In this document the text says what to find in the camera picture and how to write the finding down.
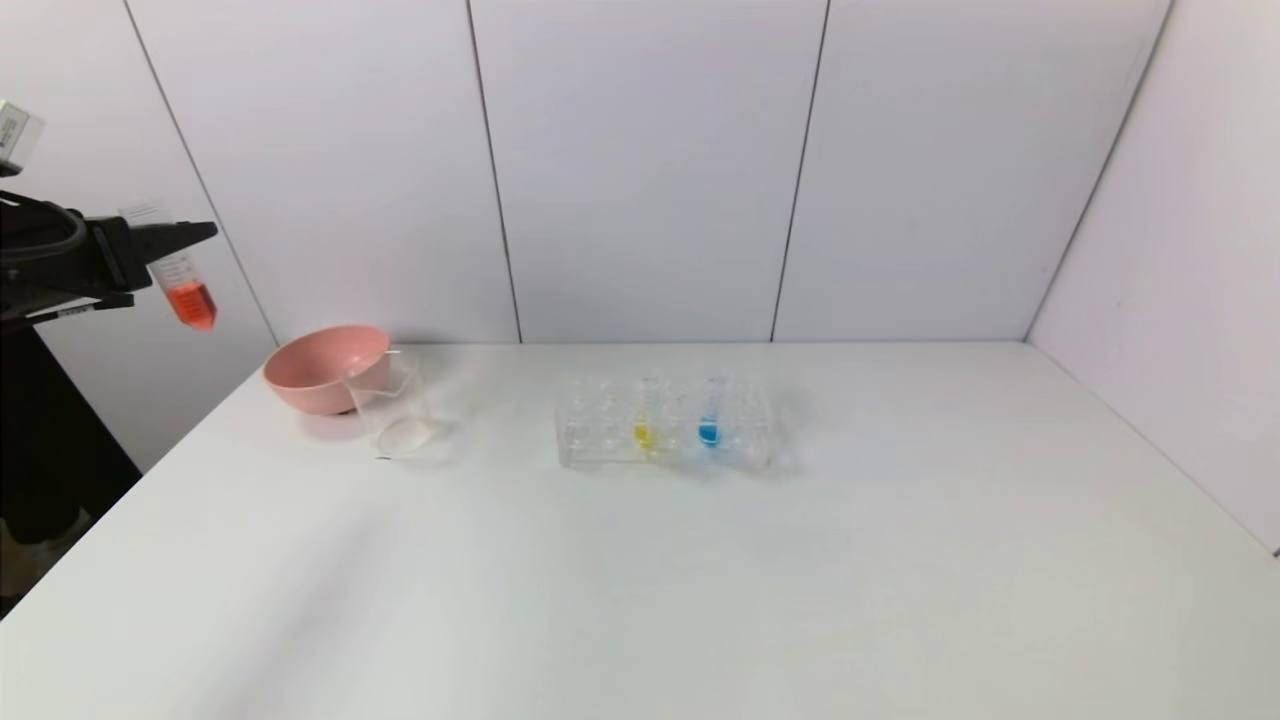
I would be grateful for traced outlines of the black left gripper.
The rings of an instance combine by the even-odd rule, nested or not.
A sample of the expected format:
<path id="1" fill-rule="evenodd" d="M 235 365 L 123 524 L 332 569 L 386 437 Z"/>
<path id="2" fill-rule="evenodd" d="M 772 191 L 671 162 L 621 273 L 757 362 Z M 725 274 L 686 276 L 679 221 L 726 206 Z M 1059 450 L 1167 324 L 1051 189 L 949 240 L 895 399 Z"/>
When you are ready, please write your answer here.
<path id="1" fill-rule="evenodd" d="M 29 286 L 87 299 L 133 293 L 154 284 L 147 265 L 218 234 L 215 222 L 88 220 L 78 243 L 29 261 Z"/>

